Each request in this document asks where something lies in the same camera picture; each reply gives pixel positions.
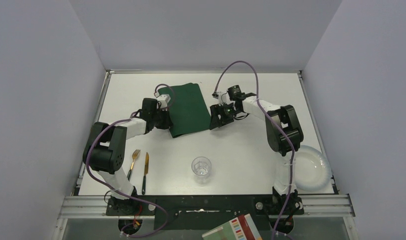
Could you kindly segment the green placemat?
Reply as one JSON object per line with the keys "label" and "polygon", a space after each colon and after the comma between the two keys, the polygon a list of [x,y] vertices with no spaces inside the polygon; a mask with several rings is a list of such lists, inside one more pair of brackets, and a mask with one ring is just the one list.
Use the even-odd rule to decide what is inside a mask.
{"label": "green placemat", "polygon": [[173,126],[169,129],[171,136],[193,134],[209,129],[211,116],[197,83],[162,87],[159,94],[168,94],[173,100],[170,107],[170,118]]}

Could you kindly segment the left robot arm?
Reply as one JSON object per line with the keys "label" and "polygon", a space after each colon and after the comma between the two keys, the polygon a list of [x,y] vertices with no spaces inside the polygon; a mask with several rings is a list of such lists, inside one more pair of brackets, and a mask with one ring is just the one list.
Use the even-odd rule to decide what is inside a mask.
{"label": "left robot arm", "polygon": [[92,125],[83,152],[83,163],[88,173],[95,171],[102,177],[97,182],[110,189],[113,205],[127,209],[136,209],[140,205],[136,187],[122,168],[126,141],[145,135],[153,128],[170,129],[173,126],[169,113],[172,103],[168,94],[144,98],[141,109],[129,118],[113,123],[97,121]]}

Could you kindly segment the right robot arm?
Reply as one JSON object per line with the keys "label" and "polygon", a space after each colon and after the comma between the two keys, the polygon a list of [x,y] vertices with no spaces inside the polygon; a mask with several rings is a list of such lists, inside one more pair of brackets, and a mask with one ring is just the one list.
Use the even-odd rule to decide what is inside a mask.
{"label": "right robot arm", "polygon": [[282,157],[291,154],[289,160],[283,159],[276,164],[273,186],[273,202],[280,206],[289,205],[291,195],[296,194],[294,156],[304,139],[295,108],[260,100],[255,93],[242,92],[238,85],[228,88],[226,92],[215,91],[212,97],[218,102],[210,106],[210,130],[240,120],[239,114],[241,118],[252,115],[265,124],[269,147]]}

